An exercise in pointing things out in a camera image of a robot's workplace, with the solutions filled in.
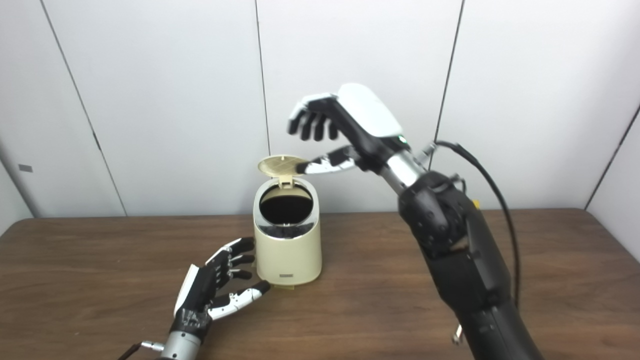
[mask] table surface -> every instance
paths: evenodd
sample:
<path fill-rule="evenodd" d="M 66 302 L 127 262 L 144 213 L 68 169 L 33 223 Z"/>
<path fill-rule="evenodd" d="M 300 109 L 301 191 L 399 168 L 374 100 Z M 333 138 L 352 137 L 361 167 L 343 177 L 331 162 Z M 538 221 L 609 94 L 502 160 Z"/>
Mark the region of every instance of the table surface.
<path fill-rule="evenodd" d="M 511 265 L 501 214 L 484 213 Z M 521 313 L 546 359 L 638 359 L 640 265 L 582 210 L 514 219 Z M 0 238 L 1 353 L 115 360 L 164 341 L 189 264 L 252 231 L 244 215 L 23 220 Z M 198 358 L 472 359 L 397 214 L 323 214 L 322 236 L 318 280 L 215 322 Z"/>

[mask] open lid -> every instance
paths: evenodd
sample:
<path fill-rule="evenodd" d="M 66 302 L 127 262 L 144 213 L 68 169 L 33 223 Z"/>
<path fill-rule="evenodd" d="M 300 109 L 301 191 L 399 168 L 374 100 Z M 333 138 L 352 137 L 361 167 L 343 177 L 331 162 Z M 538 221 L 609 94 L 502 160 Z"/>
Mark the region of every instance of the open lid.
<path fill-rule="evenodd" d="M 277 177 L 281 189 L 291 189 L 293 177 L 302 175 L 296 171 L 296 165 L 307 162 L 293 155 L 274 155 L 262 159 L 258 163 L 258 170 L 267 176 Z"/>

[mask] cable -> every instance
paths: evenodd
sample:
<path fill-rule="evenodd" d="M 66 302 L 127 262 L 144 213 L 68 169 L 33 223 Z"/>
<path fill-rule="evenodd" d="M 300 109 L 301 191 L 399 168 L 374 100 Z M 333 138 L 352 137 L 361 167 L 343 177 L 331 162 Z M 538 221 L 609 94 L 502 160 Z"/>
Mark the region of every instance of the cable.
<path fill-rule="evenodd" d="M 464 147 L 457 143 L 450 143 L 445 141 L 436 141 L 435 144 L 437 146 L 443 146 L 453 150 L 456 154 L 460 155 L 462 158 L 467 160 L 471 165 L 473 165 L 480 173 L 484 176 L 486 182 L 491 186 L 491 190 L 495 194 L 496 198 L 500 202 L 500 206 L 502 207 L 502 211 L 504 212 L 504 217 L 507 219 L 507 226 L 509 227 L 509 235 L 511 236 L 511 246 L 513 248 L 513 271 L 514 271 L 514 285 L 513 285 L 513 303 L 516 307 L 520 304 L 520 249 L 518 247 L 518 239 L 516 238 L 516 230 L 513 226 L 513 219 L 511 219 L 511 213 L 509 212 L 509 208 L 507 207 L 507 202 L 504 200 L 500 189 L 495 184 L 491 175 L 484 169 L 480 162 L 476 159 L 475 156 L 471 155 Z"/>
<path fill-rule="evenodd" d="M 131 356 L 134 352 L 138 351 L 138 349 L 142 346 L 142 343 L 137 343 L 131 345 L 131 347 L 122 354 L 118 360 L 126 360 L 129 356 Z"/>

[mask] trash can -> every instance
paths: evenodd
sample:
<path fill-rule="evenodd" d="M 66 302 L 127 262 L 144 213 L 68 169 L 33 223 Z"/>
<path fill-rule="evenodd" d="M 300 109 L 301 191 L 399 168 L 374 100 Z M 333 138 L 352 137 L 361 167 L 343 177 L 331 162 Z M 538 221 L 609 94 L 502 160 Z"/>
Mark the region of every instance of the trash can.
<path fill-rule="evenodd" d="M 263 159 L 258 169 L 273 177 L 255 194 L 253 226 L 258 276 L 275 285 L 300 285 L 322 270 L 320 210 L 316 189 L 296 176 L 295 156 Z"/>

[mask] yellow part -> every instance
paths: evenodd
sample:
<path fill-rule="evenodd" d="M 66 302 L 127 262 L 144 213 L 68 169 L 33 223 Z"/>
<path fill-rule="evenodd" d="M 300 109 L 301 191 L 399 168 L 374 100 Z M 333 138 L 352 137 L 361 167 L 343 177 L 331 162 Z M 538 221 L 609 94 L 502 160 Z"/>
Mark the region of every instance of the yellow part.
<path fill-rule="evenodd" d="M 295 290 L 295 285 L 273 285 L 274 288 L 285 289 L 285 290 Z"/>

